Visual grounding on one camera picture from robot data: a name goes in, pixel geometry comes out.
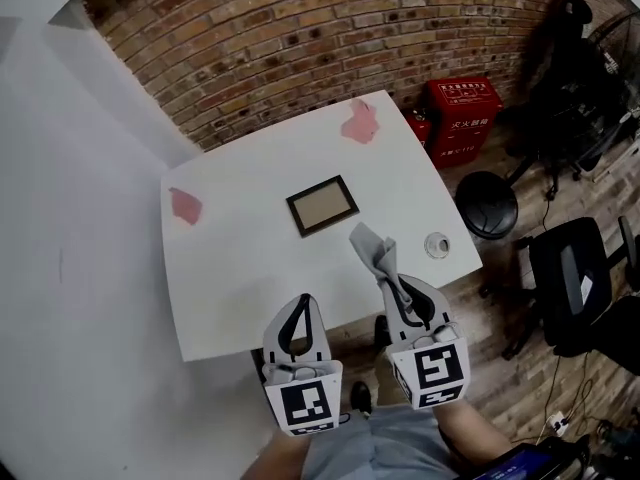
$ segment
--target brick wall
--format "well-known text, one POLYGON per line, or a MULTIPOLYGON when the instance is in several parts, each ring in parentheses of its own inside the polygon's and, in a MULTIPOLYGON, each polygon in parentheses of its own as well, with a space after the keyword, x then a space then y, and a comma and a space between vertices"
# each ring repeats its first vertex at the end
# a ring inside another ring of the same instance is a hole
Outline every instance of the brick wall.
MULTIPOLYGON (((323 105, 486 75, 523 96, 553 0, 85 0, 97 29, 182 132, 208 150, 323 105)), ((628 0, 587 0, 599 24, 628 0)))

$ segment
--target chair seat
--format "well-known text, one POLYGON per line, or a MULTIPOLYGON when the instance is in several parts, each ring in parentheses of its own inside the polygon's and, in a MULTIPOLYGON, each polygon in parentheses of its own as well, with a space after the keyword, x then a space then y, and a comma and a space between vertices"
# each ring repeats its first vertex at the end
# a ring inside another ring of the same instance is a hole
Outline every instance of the chair seat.
POLYGON ((543 318, 545 339, 557 345, 563 336, 586 332, 611 304, 611 279, 607 255, 596 221, 589 217, 561 224, 536 237, 529 246, 529 257, 536 281, 536 300, 543 318), (569 308, 561 267, 561 252, 570 245, 579 279, 592 281, 581 313, 569 308))

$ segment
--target red fire extinguisher cabinet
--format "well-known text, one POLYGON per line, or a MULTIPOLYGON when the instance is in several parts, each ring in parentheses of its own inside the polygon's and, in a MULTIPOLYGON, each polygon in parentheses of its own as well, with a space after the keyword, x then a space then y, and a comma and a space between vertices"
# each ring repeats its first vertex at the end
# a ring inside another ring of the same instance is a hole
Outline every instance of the red fire extinguisher cabinet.
POLYGON ((427 143, 436 169, 471 162, 504 108, 485 77, 427 82, 429 109, 437 116, 427 143))

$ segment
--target person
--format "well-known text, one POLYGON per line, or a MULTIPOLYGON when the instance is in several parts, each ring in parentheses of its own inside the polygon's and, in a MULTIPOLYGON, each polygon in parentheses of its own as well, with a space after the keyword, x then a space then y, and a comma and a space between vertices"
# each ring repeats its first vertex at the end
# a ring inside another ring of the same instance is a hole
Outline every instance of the person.
POLYGON ((276 430, 242 480, 449 480, 461 467, 481 466, 511 450, 510 441, 463 399, 413 410, 383 354, 375 374, 373 410, 368 388, 356 383, 351 405, 362 412, 310 436, 276 430))

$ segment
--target white label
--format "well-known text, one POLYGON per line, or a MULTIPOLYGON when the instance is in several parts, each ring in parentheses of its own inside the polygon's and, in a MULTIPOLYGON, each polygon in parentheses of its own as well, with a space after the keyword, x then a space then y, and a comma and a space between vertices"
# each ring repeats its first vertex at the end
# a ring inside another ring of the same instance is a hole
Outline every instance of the white label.
POLYGON ((582 280, 582 284, 580 285, 580 291, 582 292, 582 304, 587 302, 587 297, 589 297, 589 293, 591 292, 591 287, 593 286, 593 281, 589 279, 589 277, 584 276, 582 280))

